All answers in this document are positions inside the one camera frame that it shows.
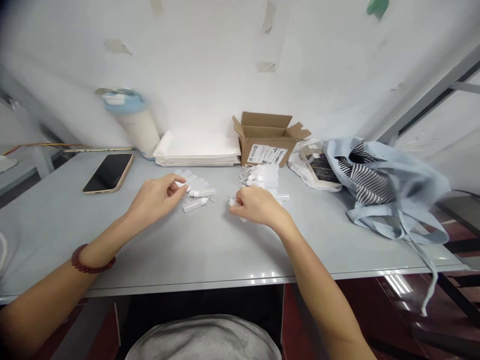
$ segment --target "hand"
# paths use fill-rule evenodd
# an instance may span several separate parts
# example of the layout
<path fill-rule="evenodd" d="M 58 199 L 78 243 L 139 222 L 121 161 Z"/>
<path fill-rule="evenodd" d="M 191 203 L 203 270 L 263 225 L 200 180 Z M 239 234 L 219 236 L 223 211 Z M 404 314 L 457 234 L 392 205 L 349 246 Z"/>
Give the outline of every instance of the hand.
<path fill-rule="evenodd" d="M 175 174 L 159 179 L 145 180 L 133 199 L 125 217 L 142 231 L 167 215 L 187 192 L 187 186 L 178 187 L 175 181 L 184 184 L 186 180 Z"/>
<path fill-rule="evenodd" d="M 294 225 L 292 217 L 267 190 L 257 186 L 243 187 L 236 193 L 236 202 L 230 213 L 264 224 L 278 232 L 283 226 Z"/>

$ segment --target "light blue bag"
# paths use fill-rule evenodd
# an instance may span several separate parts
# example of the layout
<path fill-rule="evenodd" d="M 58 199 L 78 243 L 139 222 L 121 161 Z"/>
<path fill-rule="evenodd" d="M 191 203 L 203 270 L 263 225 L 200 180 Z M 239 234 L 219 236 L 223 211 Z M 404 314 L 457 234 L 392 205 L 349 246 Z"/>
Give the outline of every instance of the light blue bag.
<path fill-rule="evenodd" d="M 327 143 L 324 152 L 337 178 L 356 199 L 355 207 L 346 212 L 353 223 L 389 239 L 411 241 L 416 253 L 432 271 L 432 282 L 421 309 L 422 315 L 427 316 L 426 306 L 434 294 L 438 273 L 437 268 L 419 244 L 444 244 L 449 240 L 445 229 L 429 212 L 432 205 L 450 191 L 448 179 L 401 150 L 377 141 L 364 143 L 359 137 L 332 139 Z M 361 156 L 366 157 L 366 162 L 361 165 L 352 161 L 352 159 L 361 159 Z M 360 170 L 363 174 L 374 170 L 375 173 L 385 177 L 394 192 L 393 201 L 376 204 L 360 203 L 360 192 L 363 188 L 352 181 L 352 176 L 345 171 L 346 167 L 363 169 Z M 416 232 L 414 227 L 419 222 L 431 226 L 434 231 L 428 234 Z"/>

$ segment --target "red bracelet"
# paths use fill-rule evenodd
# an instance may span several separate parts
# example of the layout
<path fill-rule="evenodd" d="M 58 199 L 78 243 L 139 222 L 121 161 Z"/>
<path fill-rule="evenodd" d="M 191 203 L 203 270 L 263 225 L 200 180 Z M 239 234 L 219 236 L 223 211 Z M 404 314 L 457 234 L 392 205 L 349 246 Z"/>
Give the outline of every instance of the red bracelet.
<path fill-rule="evenodd" d="M 79 246 L 71 255 L 71 264 L 77 269 L 78 271 L 81 271 L 82 273 L 87 273 L 87 274 L 98 274 L 101 272 L 104 272 L 105 270 L 110 269 L 114 264 L 115 264 L 115 256 L 110 260 L 110 262 L 102 267 L 89 267 L 86 265 L 83 265 L 80 262 L 79 256 L 80 252 L 86 247 L 88 244 L 83 244 Z"/>

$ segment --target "stack of paper bags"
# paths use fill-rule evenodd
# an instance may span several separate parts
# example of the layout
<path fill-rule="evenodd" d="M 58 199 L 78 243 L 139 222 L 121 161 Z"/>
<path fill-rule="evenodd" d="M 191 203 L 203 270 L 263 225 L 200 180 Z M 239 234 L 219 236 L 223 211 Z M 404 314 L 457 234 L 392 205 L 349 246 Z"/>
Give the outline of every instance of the stack of paper bags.
<path fill-rule="evenodd" d="M 240 164 L 238 136 L 177 134 L 163 135 L 153 156 L 164 167 L 231 166 Z"/>

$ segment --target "black and white striped cloth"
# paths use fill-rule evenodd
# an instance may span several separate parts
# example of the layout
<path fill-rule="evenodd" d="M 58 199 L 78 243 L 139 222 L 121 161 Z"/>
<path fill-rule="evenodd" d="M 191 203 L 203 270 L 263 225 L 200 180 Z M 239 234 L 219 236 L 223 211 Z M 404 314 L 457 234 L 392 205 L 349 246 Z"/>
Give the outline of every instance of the black and white striped cloth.
<path fill-rule="evenodd" d="M 395 200 L 395 189 L 383 169 L 370 169 L 362 164 L 383 161 L 365 151 L 364 142 L 359 143 L 348 159 L 336 157 L 341 171 L 355 184 L 356 201 L 364 205 L 387 204 Z"/>

